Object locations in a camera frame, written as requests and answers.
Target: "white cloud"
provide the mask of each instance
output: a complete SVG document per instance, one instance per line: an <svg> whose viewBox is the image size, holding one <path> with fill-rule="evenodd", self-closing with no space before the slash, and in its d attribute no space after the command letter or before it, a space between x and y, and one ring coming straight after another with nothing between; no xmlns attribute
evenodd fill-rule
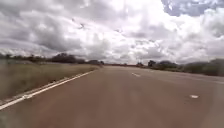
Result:
<svg viewBox="0 0 224 128"><path fill-rule="evenodd" d="M149 59L185 63L224 55L223 8L177 17L164 12L159 0L7 0L0 7L3 52L69 52L122 63Z"/></svg>

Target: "tree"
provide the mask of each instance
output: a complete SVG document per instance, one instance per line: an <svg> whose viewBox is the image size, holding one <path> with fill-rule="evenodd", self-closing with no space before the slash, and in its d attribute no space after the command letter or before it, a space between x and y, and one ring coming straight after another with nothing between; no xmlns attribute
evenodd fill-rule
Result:
<svg viewBox="0 0 224 128"><path fill-rule="evenodd" d="M184 72L189 73L203 73L203 68L207 65L207 62L194 62L184 65Z"/></svg>
<svg viewBox="0 0 224 128"><path fill-rule="evenodd" d="M76 63L78 63L78 64L85 64L86 61L84 59L79 58L79 59L76 59Z"/></svg>
<svg viewBox="0 0 224 128"><path fill-rule="evenodd" d="M177 64L170 62L168 60L161 61L155 65L155 68L158 70L166 70L177 68Z"/></svg>
<svg viewBox="0 0 224 128"><path fill-rule="evenodd" d="M148 62L148 67L149 67L149 68L152 68L155 64L156 64L155 61L150 60L150 61Z"/></svg>
<svg viewBox="0 0 224 128"><path fill-rule="evenodd" d="M224 76L224 59L215 59L207 63L202 73L205 75Z"/></svg>
<svg viewBox="0 0 224 128"><path fill-rule="evenodd" d="M93 65L100 65L100 62L98 60L90 60L88 63Z"/></svg>
<svg viewBox="0 0 224 128"><path fill-rule="evenodd" d="M104 62L103 62L103 61L100 61L100 64L101 64L101 65L104 65Z"/></svg>
<svg viewBox="0 0 224 128"><path fill-rule="evenodd" d="M138 62L138 63L136 64L136 66L137 66L137 67L143 67L144 65L143 65L141 62Z"/></svg>
<svg viewBox="0 0 224 128"><path fill-rule="evenodd" d="M51 58L52 62L60 62L60 63L75 63L76 58L73 55L69 55L67 53L60 53Z"/></svg>

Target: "sky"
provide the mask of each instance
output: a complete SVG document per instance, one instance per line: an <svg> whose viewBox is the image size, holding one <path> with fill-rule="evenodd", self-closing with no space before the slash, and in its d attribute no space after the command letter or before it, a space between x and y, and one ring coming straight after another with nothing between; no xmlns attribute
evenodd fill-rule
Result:
<svg viewBox="0 0 224 128"><path fill-rule="evenodd" d="M0 52L110 63L224 57L223 0L0 0Z"/></svg>

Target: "road edge line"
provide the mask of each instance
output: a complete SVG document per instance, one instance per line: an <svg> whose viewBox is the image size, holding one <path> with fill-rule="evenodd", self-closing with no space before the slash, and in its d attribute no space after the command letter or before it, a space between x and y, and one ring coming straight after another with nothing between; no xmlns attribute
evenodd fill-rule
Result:
<svg viewBox="0 0 224 128"><path fill-rule="evenodd" d="M52 84L51 86L48 86L48 85L50 85L50 84L47 84L47 85L45 85L45 86L48 86L48 87L46 87L46 88L40 89L40 90L35 91L35 92L32 92L32 93L30 93L30 94L24 94L24 95L20 96L19 98L15 99L15 100L12 100L12 101L9 101L9 102L7 102L7 103L5 103L5 104L0 105L0 111L3 110L3 109L5 109L5 108L7 108L7 107L10 107L10 106L12 106L12 105L14 105L14 104L17 104L17 103L19 103L19 102L22 102L22 101L24 101L24 100L26 100L26 99L30 99L30 98L32 98L32 97L34 97L34 96L36 96L36 95L39 95L39 94L41 94L41 93L43 93L43 92L45 92L45 91L47 91L47 90L50 90L50 89L52 89L52 88L55 88L55 87L57 87L57 86L59 86L59 85L62 85L62 84L65 84L65 83L67 83L67 82L69 82L69 81L72 81L72 80L75 80L75 79L77 79L77 78L86 76L86 75L88 75L88 74L90 74L90 73L92 73L92 72L94 72L94 71L86 72L86 73L84 73L84 74L78 74L78 75L74 76L73 78L64 80L64 81L59 82L59 83L56 83L56 84L52 84L52 83L51 83L51 84Z"/></svg>

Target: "treeline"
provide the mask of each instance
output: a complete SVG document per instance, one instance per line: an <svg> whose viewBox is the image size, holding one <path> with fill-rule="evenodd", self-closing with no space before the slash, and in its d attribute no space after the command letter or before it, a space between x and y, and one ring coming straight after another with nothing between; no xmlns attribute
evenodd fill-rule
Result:
<svg viewBox="0 0 224 128"><path fill-rule="evenodd" d="M99 60L85 60L82 58L76 58L74 55L67 53L60 53L52 57L43 57L43 56L21 56L21 55L11 55L11 54L0 54L0 59L6 60L18 60L18 61L30 61L33 63L41 62L56 62L56 63L71 63L71 64L93 64L93 65L103 65L103 61Z"/></svg>
<svg viewBox="0 0 224 128"><path fill-rule="evenodd" d="M143 67L143 64L138 63L137 66ZM224 59L214 59L209 62L193 62L187 64L176 64L167 60L160 62L150 60L148 62L148 68L172 72L224 76Z"/></svg>

